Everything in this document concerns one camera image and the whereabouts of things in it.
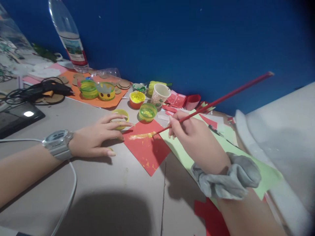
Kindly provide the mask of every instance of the wristwatch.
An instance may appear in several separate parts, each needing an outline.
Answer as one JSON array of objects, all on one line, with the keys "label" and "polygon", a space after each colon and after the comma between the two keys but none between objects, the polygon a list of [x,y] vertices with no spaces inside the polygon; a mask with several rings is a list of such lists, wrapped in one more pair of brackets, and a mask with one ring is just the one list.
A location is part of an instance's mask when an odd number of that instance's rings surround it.
[{"label": "wristwatch", "polygon": [[65,161],[72,157],[68,148],[68,144],[72,138],[73,133],[69,130],[58,130],[43,140],[43,146],[48,149],[55,158]]}]

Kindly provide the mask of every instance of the white cable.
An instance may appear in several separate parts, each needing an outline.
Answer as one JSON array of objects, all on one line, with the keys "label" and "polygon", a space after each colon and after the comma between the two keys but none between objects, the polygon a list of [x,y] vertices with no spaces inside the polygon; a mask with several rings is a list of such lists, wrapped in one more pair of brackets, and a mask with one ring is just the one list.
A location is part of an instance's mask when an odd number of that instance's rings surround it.
[{"label": "white cable", "polygon": [[[4,143],[4,142],[17,142],[17,141],[37,141],[37,142],[42,142],[42,140],[39,140],[39,139],[0,139],[0,143]],[[66,208],[64,209],[64,211],[62,212],[61,214],[61,217],[55,227],[55,229],[53,230],[53,233],[51,236],[55,236],[63,219],[65,218],[68,210],[69,210],[69,207],[70,207],[70,204],[71,204],[71,201],[73,199],[73,196],[74,196],[74,192],[75,192],[75,189],[76,189],[76,184],[77,184],[77,176],[76,176],[76,172],[75,172],[75,169],[71,163],[70,160],[68,160],[69,164],[70,164],[70,167],[73,171],[73,175],[74,175],[74,182],[73,182],[73,188],[72,188],[72,192],[71,192],[71,195],[70,195],[70,198],[69,198],[69,201],[67,203],[67,206]]]}]

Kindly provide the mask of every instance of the hand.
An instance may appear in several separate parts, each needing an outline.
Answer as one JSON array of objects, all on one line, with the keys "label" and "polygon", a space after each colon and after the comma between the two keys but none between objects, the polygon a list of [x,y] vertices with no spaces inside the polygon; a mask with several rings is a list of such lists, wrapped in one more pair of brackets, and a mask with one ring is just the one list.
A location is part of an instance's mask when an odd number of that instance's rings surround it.
[{"label": "hand", "polygon": [[177,137],[187,154],[208,174],[226,174],[231,165],[230,159],[213,136],[207,125],[196,118],[178,120],[188,116],[188,113],[178,111],[170,116],[169,138]]},{"label": "hand", "polygon": [[102,142],[107,139],[118,138],[124,141],[120,131],[114,130],[119,126],[133,126],[126,121],[113,121],[112,119],[125,118],[124,115],[116,113],[104,116],[92,126],[76,131],[73,139],[69,142],[69,149],[73,156],[77,157],[100,157],[116,156],[116,153],[107,147],[101,147]]}]

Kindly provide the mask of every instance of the gray scrunchie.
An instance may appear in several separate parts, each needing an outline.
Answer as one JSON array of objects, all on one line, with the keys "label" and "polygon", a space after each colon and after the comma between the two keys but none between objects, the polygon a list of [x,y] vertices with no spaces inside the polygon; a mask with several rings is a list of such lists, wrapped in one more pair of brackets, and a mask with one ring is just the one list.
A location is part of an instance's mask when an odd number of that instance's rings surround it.
[{"label": "gray scrunchie", "polygon": [[231,166],[227,175],[206,174],[196,163],[191,167],[191,173],[201,191],[207,197],[242,200],[248,193],[247,187],[257,188],[262,177],[258,166],[246,156],[226,153]]}]

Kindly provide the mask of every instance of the bottle label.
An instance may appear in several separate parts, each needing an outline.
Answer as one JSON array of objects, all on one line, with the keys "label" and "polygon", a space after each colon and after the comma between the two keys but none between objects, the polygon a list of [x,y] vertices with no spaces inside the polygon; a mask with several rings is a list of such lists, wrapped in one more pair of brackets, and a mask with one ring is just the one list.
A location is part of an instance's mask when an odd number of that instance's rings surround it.
[{"label": "bottle label", "polygon": [[76,66],[85,66],[88,61],[86,60],[85,52],[81,40],[78,39],[69,39],[62,36],[59,36],[61,42],[66,49],[68,56],[72,64]]}]

